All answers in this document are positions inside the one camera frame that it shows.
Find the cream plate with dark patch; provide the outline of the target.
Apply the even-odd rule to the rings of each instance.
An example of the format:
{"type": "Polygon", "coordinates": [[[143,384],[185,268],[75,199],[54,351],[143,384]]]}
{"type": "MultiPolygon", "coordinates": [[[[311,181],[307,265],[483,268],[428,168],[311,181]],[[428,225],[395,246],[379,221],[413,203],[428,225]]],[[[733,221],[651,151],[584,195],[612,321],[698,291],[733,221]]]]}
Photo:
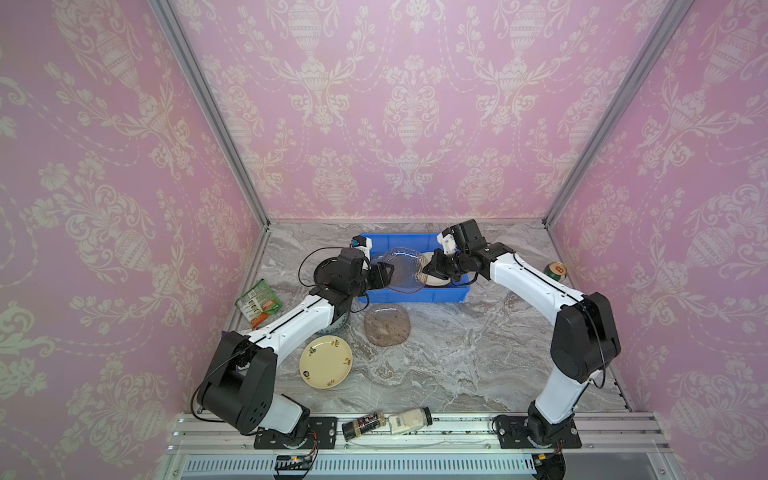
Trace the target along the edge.
{"type": "Polygon", "coordinates": [[[424,252],[421,254],[421,258],[419,260],[420,264],[420,270],[416,274],[416,278],[422,282],[426,287],[430,288],[438,288],[438,287],[447,287],[449,285],[457,285],[459,281],[461,280],[461,276],[456,274],[449,276],[447,278],[442,278],[435,275],[430,275],[428,273],[425,273],[423,269],[431,262],[432,257],[434,255],[433,251],[430,252],[424,252]]]}

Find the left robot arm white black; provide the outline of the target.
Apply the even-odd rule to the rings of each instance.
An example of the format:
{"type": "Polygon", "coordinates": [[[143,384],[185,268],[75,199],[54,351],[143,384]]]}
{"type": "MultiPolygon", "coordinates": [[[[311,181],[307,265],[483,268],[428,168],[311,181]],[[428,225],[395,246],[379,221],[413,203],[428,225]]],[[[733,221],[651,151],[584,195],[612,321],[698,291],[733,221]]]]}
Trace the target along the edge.
{"type": "Polygon", "coordinates": [[[323,260],[298,306],[248,334],[226,333],[191,401],[244,436],[270,431],[297,445],[309,434],[310,410],[275,393],[283,360],[311,336],[352,312],[353,301],[386,289],[397,268],[362,246],[323,260]]]}

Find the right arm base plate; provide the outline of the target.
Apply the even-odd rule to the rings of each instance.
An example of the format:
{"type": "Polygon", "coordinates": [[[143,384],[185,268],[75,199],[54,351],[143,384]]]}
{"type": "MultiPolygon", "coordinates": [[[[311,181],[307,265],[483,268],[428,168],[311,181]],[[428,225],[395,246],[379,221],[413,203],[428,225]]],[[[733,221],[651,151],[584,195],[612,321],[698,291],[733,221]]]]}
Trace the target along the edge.
{"type": "Polygon", "coordinates": [[[571,416],[550,424],[536,416],[498,415],[491,422],[502,449],[580,449],[582,441],[571,416]]]}

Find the yellow floral plate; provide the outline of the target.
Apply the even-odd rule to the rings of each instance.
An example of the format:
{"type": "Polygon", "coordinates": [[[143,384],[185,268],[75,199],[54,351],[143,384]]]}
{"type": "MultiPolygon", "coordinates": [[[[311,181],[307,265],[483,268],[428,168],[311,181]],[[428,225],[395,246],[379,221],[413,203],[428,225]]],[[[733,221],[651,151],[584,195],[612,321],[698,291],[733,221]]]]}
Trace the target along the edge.
{"type": "Polygon", "coordinates": [[[350,345],[341,337],[326,335],[313,340],[302,352],[299,374],[315,389],[331,389],[349,375],[354,356],[350,345]]]}

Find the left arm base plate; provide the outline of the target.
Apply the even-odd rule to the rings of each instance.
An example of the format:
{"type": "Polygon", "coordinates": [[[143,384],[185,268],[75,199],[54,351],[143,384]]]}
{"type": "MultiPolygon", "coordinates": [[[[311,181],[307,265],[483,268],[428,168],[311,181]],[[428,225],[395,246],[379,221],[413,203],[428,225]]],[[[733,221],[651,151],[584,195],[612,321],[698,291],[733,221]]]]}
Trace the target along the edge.
{"type": "Polygon", "coordinates": [[[256,450],[333,450],[338,438],[339,419],[332,416],[311,416],[308,418],[303,437],[290,437],[276,430],[260,430],[255,436],[256,450]]]}

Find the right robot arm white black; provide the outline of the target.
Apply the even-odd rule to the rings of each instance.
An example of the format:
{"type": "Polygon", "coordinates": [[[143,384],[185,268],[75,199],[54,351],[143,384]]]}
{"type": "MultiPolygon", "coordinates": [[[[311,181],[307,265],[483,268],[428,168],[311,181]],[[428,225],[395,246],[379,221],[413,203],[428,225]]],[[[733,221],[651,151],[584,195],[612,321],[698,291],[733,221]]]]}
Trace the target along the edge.
{"type": "Polygon", "coordinates": [[[574,409],[621,353],[608,298],[582,293],[534,269],[511,247],[488,242],[474,220],[446,228],[437,241],[425,274],[441,280],[470,273],[483,277],[516,294],[553,326],[553,369],[522,422],[525,441],[538,448],[581,447],[574,409]]]}

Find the teal patterned plate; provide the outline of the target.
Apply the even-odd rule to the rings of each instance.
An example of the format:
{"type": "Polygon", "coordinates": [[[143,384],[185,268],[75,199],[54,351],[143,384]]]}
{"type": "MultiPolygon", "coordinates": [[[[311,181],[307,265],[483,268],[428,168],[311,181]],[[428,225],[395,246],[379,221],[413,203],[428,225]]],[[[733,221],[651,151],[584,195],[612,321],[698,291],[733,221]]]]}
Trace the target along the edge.
{"type": "Polygon", "coordinates": [[[349,319],[350,319],[350,314],[349,313],[345,313],[343,316],[339,317],[336,321],[334,321],[327,328],[323,329],[322,331],[319,331],[319,334],[322,334],[322,335],[334,335],[334,334],[337,334],[341,329],[343,329],[345,326],[348,325],[349,319]]]}

